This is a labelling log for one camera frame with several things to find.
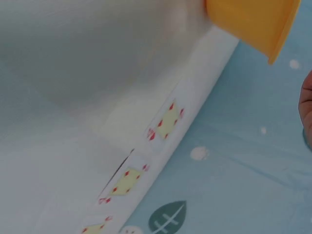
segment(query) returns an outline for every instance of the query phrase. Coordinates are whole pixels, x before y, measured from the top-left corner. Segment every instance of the yellow plastic cup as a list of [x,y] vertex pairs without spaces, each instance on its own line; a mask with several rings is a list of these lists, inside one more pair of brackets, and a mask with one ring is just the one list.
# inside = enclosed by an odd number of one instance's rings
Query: yellow plastic cup
[[269,57],[282,50],[300,0],[206,0],[213,23]]

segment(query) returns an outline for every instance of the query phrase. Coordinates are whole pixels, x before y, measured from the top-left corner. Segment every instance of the skin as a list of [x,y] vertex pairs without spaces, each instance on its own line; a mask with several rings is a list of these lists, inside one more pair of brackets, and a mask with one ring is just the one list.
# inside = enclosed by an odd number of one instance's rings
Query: skin
[[312,146],[312,71],[308,74],[301,87],[299,113],[307,141]]

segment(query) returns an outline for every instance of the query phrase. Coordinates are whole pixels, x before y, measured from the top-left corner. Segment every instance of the leaf pattern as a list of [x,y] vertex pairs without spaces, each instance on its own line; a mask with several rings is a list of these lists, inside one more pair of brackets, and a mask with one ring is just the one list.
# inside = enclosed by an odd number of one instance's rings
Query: leaf pattern
[[176,201],[158,208],[149,219],[152,234],[174,234],[183,225],[186,201]]

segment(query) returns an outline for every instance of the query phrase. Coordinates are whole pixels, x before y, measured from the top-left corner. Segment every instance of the white dot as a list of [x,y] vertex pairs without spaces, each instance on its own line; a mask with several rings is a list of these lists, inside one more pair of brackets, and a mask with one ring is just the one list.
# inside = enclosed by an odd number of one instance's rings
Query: white dot
[[292,60],[290,60],[290,62],[289,62],[289,66],[290,66],[292,69],[297,70],[297,69],[300,68],[300,63],[299,63],[297,60],[292,59]]
[[260,132],[265,135],[267,133],[267,128],[266,127],[261,127]]
[[196,161],[206,160],[208,153],[209,151],[205,146],[196,147],[191,151],[191,158]]

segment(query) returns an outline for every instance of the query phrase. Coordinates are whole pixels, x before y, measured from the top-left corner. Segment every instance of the blue mat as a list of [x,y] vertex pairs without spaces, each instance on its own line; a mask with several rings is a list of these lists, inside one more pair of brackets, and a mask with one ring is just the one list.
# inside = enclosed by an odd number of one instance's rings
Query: blue mat
[[238,46],[121,233],[312,233],[312,152],[297,110],[312,69],[311,24],[305,0],[274,66]]

